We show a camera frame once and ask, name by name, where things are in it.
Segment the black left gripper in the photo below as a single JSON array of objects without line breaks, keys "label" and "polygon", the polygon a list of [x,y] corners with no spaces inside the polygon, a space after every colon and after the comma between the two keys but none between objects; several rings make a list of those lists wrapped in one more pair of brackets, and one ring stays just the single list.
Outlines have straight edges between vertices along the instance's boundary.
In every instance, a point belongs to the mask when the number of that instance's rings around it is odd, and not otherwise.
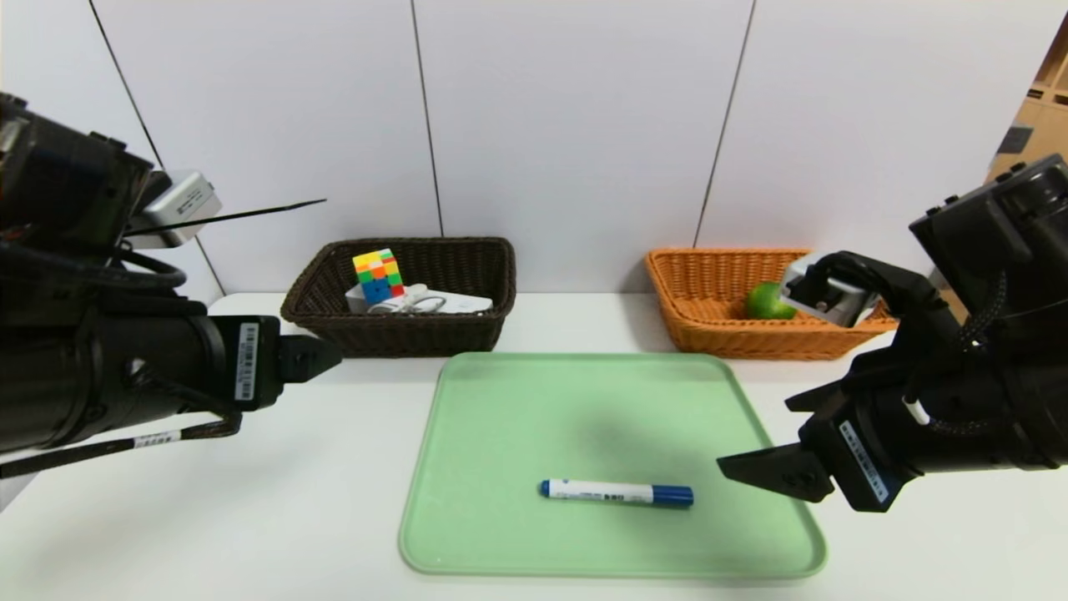
[{"label": "black left gripper", "polygon": [[305,383],[343,361],[328,341],[279,338],[263,316],[136,316],[107,320],[107,429],[198,413],[174,388],[229,401],[242,412],[270,407],[283,383]]}]

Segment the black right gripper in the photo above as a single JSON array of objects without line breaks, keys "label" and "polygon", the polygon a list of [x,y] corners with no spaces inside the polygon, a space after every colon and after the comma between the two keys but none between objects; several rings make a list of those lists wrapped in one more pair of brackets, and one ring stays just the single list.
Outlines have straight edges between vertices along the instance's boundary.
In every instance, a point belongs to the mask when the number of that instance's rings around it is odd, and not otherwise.
[{"label": "black right gripper", "polygon": [[785,401],[811,413],[801,444],[717,459],[732,483],[807,503],[820,503],[834,483],[857,511],[885,513],[906,483],[939,472],[1010,466],[1003,434],[1010,430],[1004,389],[995,377],[956,371],[920,384],[926,426],[905,407],[908,366],[852,361],[837,381]]}]

